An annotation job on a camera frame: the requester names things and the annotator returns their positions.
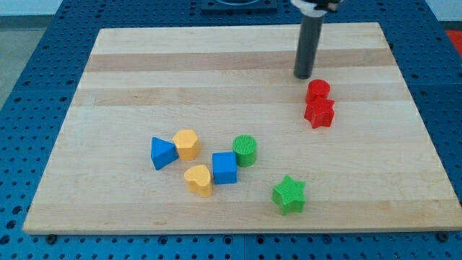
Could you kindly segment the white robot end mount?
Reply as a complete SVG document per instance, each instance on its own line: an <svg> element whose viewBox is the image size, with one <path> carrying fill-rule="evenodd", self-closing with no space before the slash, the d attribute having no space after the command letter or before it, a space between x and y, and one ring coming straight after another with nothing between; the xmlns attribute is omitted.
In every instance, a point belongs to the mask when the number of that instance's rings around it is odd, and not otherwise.
<svg viewBox="0 0 462 260"><path fill-rule="evenodd" d="M341 0L291 0L290 3L304 16L322 17L329 12L337 12Z"/></svg>

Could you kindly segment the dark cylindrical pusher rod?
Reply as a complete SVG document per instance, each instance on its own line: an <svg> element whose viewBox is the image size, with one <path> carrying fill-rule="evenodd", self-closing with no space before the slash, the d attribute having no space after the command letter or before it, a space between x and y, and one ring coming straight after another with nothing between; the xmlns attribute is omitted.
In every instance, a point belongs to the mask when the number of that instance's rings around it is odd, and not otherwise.
<svg viewBox="0 0 462 260"><path fill-rule="evenodd" d="M294 76L298 79L311 77L323 21L324 16L302 18L294 67Z"/></svg>

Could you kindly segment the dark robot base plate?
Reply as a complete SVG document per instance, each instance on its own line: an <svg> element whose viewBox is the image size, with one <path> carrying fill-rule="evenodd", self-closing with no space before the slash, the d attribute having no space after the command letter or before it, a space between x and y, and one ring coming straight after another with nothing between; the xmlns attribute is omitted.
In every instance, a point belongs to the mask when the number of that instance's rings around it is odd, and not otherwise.
<svg viewBox="0 0 462 260"><path fill-rule="evenodd" d="M276 11L277 0L200 0L202 13Z"/></svg>

